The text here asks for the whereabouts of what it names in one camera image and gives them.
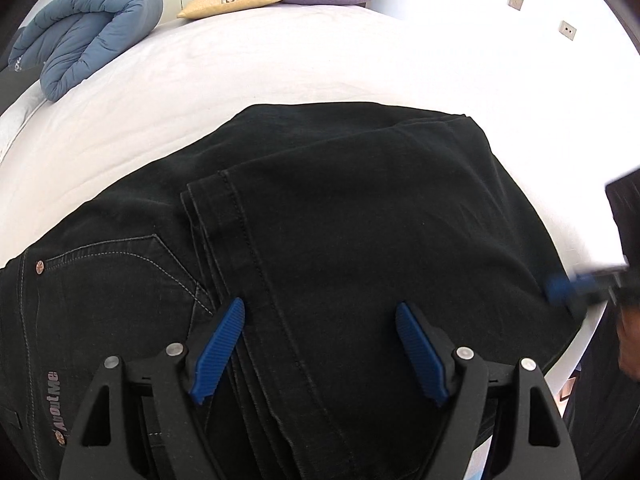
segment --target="wall plate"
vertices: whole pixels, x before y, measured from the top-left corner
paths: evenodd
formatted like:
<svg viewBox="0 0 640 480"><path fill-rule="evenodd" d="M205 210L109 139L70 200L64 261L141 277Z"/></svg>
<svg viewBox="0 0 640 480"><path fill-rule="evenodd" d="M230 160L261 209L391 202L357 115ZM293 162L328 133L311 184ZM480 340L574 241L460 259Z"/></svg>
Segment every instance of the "wall plate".
<svg viewBox="0 0 640 480"><path fill-rule="evenodd" d="M574 26L569 25L567 22L562 22L560 23L560 28L558 30L560 31L560 34L562 34L563 36L568 37L571 41L574 40L574 37L575 37Z"/></svg>
<svg viewBox="0 0 640 480"><path fill-rule="evenodd" d="M516 10L520 10L522 8L522 4L524 0L509 0L509 6L513 7Z"/></svg>

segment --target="rolled blue blanket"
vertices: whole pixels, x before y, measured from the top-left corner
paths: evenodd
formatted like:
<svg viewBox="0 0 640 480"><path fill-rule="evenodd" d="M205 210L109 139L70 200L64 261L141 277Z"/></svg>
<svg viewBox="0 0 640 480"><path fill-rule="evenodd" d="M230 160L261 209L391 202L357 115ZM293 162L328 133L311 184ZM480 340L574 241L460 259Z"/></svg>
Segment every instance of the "rolled blue blanket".
<svg viewBox="0 0 640 480"><path fill-rule="evenodd" d="M40 85L57 101L146 37L162 0L53 0L25 27L9 54L16 72L44 63Z"/></svg>

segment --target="white bed sheet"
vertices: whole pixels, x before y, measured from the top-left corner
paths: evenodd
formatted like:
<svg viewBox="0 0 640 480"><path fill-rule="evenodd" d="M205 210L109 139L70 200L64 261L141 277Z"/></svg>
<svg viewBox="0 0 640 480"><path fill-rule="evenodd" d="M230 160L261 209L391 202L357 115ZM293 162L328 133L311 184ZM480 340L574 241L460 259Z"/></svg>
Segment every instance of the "white bed sheet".
<svg viewBox="0 0 640 480"><path fill-rule="evenodd" d="M162 25L57 103L36 104L34 113L30 89L0 118L0 142L11 146L0 161L0 267L82 202L249 105L338 101L474 117L569 271L623 262L604 183L631 169L640 150L627 143L636 155L615 153L622 134L615 117L603 140L586 136L580 121L575 130L554 128L554 110L503 109L460 67L440 63L445 57L424 34L360 7L276 5ZM546 375L554 393L601 314L601 307L589 313ZM486 446L476 450L468 478L485 456Z"/></svg>

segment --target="ribbed blue pad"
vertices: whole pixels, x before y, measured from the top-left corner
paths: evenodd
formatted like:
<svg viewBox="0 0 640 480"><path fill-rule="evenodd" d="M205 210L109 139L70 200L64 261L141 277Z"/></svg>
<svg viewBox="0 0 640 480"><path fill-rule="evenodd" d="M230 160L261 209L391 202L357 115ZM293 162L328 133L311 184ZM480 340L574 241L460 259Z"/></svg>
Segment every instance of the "ribbed blue pad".
<svg viewBox="0 0 640 480"><path fill-rule="evenodd" d="M450 396L445 383L444 366L405 303L400 303L396 310L396 328L422 392L433 399L438 407L442 406Z"/></svg>
<svg viewBox="0 0 640 480"><path fill-rule="evenodd" d="M590 274L578 275L574 280L566 276L553 276L546 282L546 299L554 306L561 306L580 293L594 290L596 286L596 280Z"/></svg>
<svg viewBox="0 0 640 480"><path fill-rule="evenodd" d="M206 397L216 391L243 326L244 303L240 298L235 298L196 362L195 380L189 392L194 402L202 404Z"/></svg>

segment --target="person's hand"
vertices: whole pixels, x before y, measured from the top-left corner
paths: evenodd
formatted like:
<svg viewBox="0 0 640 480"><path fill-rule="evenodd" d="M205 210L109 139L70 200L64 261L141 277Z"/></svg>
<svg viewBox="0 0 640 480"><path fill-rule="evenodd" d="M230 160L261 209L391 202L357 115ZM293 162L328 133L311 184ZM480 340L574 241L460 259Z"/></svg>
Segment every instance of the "person's hand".
<svg viewBox="0 0 640 480"><path fill-rule="evenodd" d="M623 308L618 319L618 365L628 377L640 381L640 308Z"/></svg>

